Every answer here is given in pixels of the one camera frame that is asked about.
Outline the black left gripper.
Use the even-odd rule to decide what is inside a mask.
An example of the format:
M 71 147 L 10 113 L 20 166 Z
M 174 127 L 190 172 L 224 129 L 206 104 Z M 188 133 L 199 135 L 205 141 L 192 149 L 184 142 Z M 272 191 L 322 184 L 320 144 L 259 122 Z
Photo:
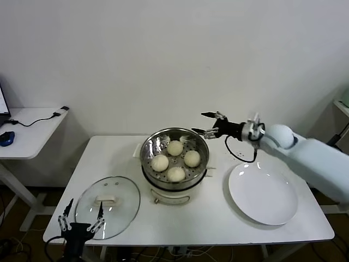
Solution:
M 83 261 L 82 253 L 85 243 L 93 238 L 105 224 L 103 202 L 100 202 L 97 221 L 90 225 L 88 223 L 71 223 L 68 224 L 68 216 L 73 205 L 73 199 L 65 207 L 63 214 L 58 216 L 58 224 L 62 236 L 66 240 L 62 261 Z

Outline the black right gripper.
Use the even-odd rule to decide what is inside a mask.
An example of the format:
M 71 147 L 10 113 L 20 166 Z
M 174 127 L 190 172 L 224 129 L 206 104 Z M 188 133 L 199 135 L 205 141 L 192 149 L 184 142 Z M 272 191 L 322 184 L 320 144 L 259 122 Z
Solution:
M 216 139 L 223 135 L 231 136 L 238 141 L 242 141 L 242 130 L 245 122 L 233 123 L 227 120 L 227 117 L 219 111 L 216 112 L 202 112 L 202 116 L 217 119 L 213 128 L 203 130 L 199 128 L 192 128 L 191 130 L 205 139 Z

